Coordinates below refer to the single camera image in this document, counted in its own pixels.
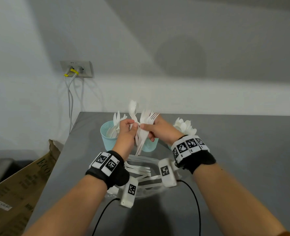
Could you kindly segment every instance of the wall socket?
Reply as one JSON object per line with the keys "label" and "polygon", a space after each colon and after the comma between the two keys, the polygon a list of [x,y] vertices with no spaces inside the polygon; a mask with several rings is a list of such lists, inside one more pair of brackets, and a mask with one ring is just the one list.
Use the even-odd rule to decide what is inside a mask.
{"label": "wall socket", "polygon": [[79,66],[82,67],[82,72],[79,73],[77,77],[82,78],[92,78],[93,77],[93,70],[92,70],[92,63],[90,61],[81,61],[81,60],[61,60],[60,61],[63,74],[67,70],[68,66],[72,66],[73,69],[77,69]]}

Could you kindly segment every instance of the person's right arm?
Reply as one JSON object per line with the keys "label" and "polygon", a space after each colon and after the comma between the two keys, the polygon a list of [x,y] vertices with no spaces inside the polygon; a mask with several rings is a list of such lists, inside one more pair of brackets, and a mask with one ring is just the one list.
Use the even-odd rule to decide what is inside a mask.
{"label": "person's right arm", "polygon": [[[169,145],[184,134],[160,115],[154,125],[141,124],[149,138]],[[193,173],[207,206],[224,235],[271,235],[285,232],[282,224],[235,178],[215,163],[200,165]]]}

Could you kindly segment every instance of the white sensor device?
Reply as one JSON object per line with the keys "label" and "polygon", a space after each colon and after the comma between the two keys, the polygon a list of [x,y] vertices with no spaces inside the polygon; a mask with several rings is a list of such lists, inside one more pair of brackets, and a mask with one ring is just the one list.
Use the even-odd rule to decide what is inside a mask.
{"label": "white sensor device", "polygon": [[127,208],[132,208],[135,200],[137,187],[138,180],[130,176],[129,181],[124,185],[120,205]]}
{"label": "white sensor device", "polygon": [[158,162],[158,167],[163,185],[167,188],[177,185],[171,162],[169,158],[162,159]]}

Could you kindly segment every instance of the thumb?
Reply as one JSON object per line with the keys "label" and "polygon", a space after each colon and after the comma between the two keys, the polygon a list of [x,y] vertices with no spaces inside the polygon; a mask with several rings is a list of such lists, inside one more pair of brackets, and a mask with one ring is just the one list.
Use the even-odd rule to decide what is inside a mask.
{"label": "thumb", "polygon": [[146,131],[152,131],[152,132],[154,132],[155,125],[142,123],[140,125],[140,128],[143,129],[143,130],[146,130]]}
{"label": "thumb", "polygon": [[135,122],[135,123],[133,123],[133,125],[132,125],[132,128],[131,128],[131,130],[130,130],[130,134],[131,134],[132,136],[135,137],[136,132],[137,132],[137,129],[138,129],[138,124]]}

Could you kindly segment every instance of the light blue basket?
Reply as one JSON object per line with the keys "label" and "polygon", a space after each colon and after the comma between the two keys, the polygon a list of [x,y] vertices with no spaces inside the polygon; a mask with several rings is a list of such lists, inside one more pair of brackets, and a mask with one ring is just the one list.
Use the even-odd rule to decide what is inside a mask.
{"label": "light blue basket", "polygon": [[[112,150],[112,148],[115,146],[116,141],[117,141],[117,138],[106,137],[107,131],[113,126],[114,126],[113,121],[109,121],[109,122],[104,123],[100,128],[101,137],[103,138],[106,151]],[[142,151],[152,152],[153,150],[155,150],[157,143],[158,143],[158,138],[155,138],[154,142],[151,142],[151,140],[147,138],[143,145]]]}

